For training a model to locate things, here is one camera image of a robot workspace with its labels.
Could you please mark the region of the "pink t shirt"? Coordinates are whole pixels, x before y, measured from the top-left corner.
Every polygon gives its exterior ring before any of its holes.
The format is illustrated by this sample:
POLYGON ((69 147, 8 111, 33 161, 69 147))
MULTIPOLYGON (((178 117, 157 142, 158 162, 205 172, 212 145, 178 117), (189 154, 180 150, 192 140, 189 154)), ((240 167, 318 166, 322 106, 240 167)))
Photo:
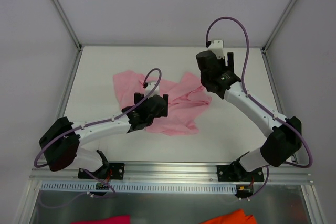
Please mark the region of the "pink t shirt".
MULTIPOLYGON (((113 76, 113 86, 120 108, 134 105, 134 94, 143 93, 145 75, 132 70, 113 76)), ((149 133, 162 133, 168 136, 197 134, 199 129, 195 119, 210 105, 212 98, 205 94, 199 77, 185 72, 179 81, 162 79, 157 89, 160 95, 168 95, 168 116, 154 119, 145 130, 149 133)))

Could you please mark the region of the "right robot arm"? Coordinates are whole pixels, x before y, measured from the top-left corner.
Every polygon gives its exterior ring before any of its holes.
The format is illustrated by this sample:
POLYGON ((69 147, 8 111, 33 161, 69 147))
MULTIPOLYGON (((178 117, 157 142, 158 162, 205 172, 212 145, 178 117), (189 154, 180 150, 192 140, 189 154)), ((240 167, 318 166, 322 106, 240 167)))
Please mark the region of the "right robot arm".
POLYGON ((265 143, 233 161, 223 172, 233 181, 246 181, 252 172, 265 166, 278 167, 302 147, 299 138, 302 124, 293 116, 275 114, 259 101, 254 102, 244 92, 241 79, 234 73, 233 53, 228 59, 218 59, 208 50, 196 55, 201 84, 208 92, 234 105, 243 112, 266 137, 265 143))

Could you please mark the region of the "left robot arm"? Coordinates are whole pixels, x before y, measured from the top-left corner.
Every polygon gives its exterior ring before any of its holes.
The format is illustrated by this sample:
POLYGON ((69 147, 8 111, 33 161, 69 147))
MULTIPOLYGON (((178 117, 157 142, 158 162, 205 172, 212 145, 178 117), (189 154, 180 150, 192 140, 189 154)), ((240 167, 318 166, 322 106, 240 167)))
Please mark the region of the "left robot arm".
POLYGON ((87 179, 90 174, 98 179, 113 177, 115 172, 104 153, 83 146, 110 135, 141 131, 156 118, 168 116, 168 94, 145 97, 135 93, 134 100, 140 105, 125 107, 110 119, 90 123, 75 123, 66 116, 57 119, 39 140, 49 170, 78 169, 80 179, 87 179))

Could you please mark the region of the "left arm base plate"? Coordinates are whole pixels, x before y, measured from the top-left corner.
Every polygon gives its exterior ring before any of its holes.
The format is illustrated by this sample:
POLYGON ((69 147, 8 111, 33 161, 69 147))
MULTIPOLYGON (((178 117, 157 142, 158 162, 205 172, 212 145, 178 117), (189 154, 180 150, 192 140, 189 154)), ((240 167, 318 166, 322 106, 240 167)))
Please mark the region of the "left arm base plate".
POLYGON ((85 170, 91 173, 94 177, 104 180, 110 178, 112 180, 123 180, 125 163, 104 163, 104 164, 85 164, 78 170, 77 178, 91 179, 85 170))

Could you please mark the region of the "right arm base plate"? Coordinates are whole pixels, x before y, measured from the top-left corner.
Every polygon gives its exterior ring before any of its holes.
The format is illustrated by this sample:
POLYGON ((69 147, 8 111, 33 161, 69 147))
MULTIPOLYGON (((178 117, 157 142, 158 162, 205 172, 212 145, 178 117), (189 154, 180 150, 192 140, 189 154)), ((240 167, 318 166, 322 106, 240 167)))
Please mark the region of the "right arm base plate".
POLYGON ((252 172, 247 172, 240 160, 235 160, 230 164, 217 165, 216 174, 219 182, 264 182, 262 168, 257 168, 252 172))

